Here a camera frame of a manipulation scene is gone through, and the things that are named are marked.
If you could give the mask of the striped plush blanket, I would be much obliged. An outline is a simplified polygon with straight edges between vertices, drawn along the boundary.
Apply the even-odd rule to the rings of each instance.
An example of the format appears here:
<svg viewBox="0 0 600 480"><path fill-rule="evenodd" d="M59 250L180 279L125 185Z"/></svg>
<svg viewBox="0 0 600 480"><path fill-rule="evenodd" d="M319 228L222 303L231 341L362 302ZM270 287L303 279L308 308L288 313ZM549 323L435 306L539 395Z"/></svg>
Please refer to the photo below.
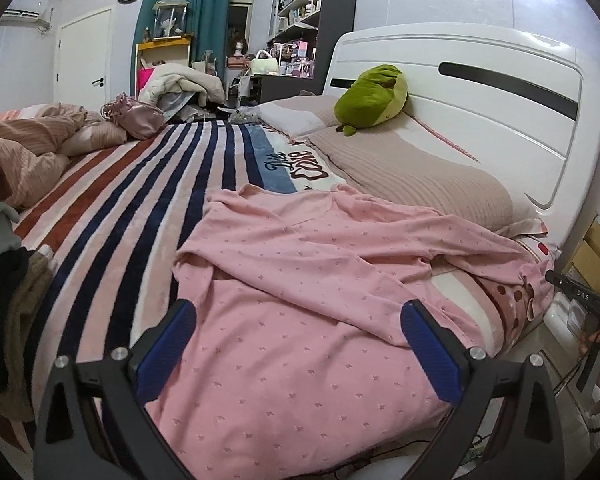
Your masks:
<svg viewBox="0 0 600 480"><path fill-rule="evenodd" d="M24 350L24 379L41 400L53 360L99 359L156 325L176 295L172 261L221 188L277 193L337 182L304 142L257 124L208 120L80 160L17 232L50 248L54 278Z"/></svg>

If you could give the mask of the white handbag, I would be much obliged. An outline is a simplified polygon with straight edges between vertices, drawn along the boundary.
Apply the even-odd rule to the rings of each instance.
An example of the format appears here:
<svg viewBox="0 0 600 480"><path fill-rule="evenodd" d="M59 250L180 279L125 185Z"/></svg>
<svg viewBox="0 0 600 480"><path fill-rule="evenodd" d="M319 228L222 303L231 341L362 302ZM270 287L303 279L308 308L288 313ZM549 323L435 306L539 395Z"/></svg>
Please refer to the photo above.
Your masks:
<svg viewBox="0 0 600 480"><path fill-rule="evenodd" d="M250 62L250 72L253 75L278 75L278 61L267 50L259 50Z"/></svg>

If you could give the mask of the air conditioner unit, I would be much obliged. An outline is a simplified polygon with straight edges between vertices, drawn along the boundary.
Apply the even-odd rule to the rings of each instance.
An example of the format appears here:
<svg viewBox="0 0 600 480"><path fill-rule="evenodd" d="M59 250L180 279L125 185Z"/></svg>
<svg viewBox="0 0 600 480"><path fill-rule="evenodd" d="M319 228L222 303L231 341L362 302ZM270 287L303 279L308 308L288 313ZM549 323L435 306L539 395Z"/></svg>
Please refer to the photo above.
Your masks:
<svg viewBox="0 0 600 480"><path fill-rule="evenodd" d="M50 30L53 8L46 1L15 2L9 6L0 18L3 25L32 25L43 30Z"/></svg>

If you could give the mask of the white door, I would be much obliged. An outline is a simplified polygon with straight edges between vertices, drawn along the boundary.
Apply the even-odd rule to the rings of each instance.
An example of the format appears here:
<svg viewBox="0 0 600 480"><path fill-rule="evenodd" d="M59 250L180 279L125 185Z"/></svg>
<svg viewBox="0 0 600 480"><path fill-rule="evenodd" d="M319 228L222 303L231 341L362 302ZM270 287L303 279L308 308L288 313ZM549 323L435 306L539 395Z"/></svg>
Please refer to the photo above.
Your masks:
<svg viewBox="0 0 600 480"><path fill-rule="evenodd" d="M109 98L111 9L62 25L58 32L54 98L98 112Z"/></svg>

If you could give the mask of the teal curtain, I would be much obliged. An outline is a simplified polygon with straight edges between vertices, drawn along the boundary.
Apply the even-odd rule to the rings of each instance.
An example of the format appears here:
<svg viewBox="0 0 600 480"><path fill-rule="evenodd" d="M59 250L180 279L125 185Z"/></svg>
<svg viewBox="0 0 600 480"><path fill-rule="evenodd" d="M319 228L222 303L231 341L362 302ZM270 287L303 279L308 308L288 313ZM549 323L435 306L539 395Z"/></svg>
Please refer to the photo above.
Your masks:
<svg viewBox="0 0 600 480"><path fill-rule="evenodd" d="M152 7L159 0L143 0L138 12L132 42L130 63L131 86L135 84L135 45L143 40L144 30L154 24ZM216 57L216 71L224 77L224 58L226 50L227 12L230 0L186 0L188 7L184 32L191 32L194 45L190 50L191 61L201 61L207 51Z"/></svg>

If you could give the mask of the beige ribbed pillow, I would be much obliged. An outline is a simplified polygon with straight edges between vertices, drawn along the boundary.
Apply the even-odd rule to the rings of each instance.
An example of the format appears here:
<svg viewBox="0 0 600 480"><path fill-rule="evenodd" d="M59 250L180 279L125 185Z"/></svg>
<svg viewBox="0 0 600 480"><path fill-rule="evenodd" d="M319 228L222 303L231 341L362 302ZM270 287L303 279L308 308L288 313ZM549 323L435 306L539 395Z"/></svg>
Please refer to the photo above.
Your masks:
<svg viewBox="0 0 600 480"><path fill-rule="evenodd" d="M510 180L418 148L402 138L412 125L402 114L353 136L324 128L309 134L306 143L362 193L455 214L506 237L548 233L528 197Z"/></svg>

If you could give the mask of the pink crumpled quilt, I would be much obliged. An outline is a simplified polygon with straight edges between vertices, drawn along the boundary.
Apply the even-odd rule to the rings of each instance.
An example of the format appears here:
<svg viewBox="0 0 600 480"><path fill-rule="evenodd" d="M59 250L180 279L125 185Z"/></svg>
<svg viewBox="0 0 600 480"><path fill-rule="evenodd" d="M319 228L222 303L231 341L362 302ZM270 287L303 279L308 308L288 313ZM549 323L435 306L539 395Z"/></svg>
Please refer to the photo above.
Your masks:
<svg viewBox="0 0 600 480"><path fill-rule="evenodd" d="M1 200L16 209L30 208L74 158L126 140L124 129L82 105L57 102L0 114L0 167L8 185Z"/></svg>

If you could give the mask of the yellow shelf cabinet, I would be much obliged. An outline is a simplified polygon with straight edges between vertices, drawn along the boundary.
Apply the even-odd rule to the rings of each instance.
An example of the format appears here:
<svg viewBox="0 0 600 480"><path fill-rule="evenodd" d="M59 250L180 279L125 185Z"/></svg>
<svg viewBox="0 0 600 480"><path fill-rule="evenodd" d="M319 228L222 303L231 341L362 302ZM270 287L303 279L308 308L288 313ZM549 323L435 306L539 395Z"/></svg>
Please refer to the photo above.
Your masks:
<svg viewBox="0 0 600 480"><path fill-rule="evenodd" d="M157 38L137 44L133 70L134 96L140 94L156 66L169 63L187 66L191 47L190 37Z"/></svg>

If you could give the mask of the cream bedding pile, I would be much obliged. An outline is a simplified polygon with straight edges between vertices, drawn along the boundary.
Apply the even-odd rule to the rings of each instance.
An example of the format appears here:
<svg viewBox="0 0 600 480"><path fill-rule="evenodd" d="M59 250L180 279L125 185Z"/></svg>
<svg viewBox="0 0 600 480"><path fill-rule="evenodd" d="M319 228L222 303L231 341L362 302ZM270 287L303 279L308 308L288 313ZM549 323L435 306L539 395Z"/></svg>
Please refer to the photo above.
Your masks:
<svg viewBox="0 0 600 480"><path fill-rule="evenodd" d="M157 105L165 94L182 92L197 93L198 105L202 107L208 103L225 103L225 91L219 77L178 63L155 67L137 99L146 104Z"/></svg>

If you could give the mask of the pink satin bag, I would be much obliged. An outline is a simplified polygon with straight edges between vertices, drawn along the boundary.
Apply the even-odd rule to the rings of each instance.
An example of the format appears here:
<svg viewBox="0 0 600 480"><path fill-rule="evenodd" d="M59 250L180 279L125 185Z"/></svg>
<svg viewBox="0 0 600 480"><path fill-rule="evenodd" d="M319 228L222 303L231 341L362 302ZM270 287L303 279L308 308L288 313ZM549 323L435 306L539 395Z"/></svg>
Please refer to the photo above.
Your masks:
<svg viewBox="0 0 600 480"><path fill-rule="evenodd" d="M137 101L125 93L104 104L100 114L136 140L152 138L166 122L159 107Z"/></svg>

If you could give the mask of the dark bookshelf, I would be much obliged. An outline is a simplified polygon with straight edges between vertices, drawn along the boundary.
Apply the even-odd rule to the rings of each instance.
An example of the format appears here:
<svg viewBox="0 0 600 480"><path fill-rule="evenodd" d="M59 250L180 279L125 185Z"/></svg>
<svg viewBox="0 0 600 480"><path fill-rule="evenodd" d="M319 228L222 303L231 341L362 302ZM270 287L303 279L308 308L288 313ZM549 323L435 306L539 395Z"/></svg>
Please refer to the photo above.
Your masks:
<svg viewBox="0 0 600 480"><path fill-rule="evenodd" d="M265 50L277 68L251 77L250 101L322 93L336 43L353 29L355 7L356 0L273 0Z"/></svg>

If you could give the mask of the white bed headboard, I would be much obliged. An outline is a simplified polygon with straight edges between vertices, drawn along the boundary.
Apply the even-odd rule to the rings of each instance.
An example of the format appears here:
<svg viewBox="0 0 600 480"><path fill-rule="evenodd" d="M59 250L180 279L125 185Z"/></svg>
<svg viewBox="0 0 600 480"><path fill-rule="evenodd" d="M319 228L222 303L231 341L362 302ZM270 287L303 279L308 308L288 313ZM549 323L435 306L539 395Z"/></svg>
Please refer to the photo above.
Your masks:
<svg viewBox="0 0 600 480"><path fill-rule="evenodd" d="M402 70L408 112L508 177L565 246L600 154L600 69L550 38L493 25L415 23L348 32L324 91L380 64Z"/></svg>

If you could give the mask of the green plush toy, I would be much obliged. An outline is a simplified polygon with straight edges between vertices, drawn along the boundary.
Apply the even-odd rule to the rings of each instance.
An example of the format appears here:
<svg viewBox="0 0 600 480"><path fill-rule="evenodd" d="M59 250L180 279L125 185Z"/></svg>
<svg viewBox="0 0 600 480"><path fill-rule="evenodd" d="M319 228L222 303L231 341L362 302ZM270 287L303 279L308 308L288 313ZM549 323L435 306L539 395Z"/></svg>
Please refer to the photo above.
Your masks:
<svg viewBox="0 0 600 480"><path fill-rule="evenodd" d="M334 106L338 131L353 136L358 130L388 122L403 110L407 81L396 66L381 64L366 70Z"/></svg>

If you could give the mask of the pink patterned garment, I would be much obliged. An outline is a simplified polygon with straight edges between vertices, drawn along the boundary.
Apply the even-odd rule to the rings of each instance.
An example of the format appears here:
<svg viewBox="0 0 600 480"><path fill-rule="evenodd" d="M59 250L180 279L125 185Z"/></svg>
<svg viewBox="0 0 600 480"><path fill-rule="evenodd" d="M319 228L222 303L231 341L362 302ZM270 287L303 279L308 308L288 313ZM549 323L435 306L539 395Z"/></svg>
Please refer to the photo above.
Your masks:
<svg viewBox="0 0 600 480"><path fill-rule="evenodd" d="M550 305L552 265L474 222L344 184L216 193L175 257L198 325L151 417L198 479L336 466L446 411L402 333L407 301L496 353Z"/></svg>

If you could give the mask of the dark clothes pile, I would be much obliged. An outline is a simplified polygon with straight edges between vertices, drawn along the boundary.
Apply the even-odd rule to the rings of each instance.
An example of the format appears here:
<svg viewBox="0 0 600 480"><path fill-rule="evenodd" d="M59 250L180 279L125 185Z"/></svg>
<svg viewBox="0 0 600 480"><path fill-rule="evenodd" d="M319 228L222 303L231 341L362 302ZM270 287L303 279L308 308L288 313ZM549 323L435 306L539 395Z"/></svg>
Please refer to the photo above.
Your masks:
<svg viewBox="0 0 600 480"><path fill-rule="evenodd" d="M0 202L0 415L30 422L24 347L54 277L54 252L46 245L23 246L12 228L18 220L15 209Z"/></svg>

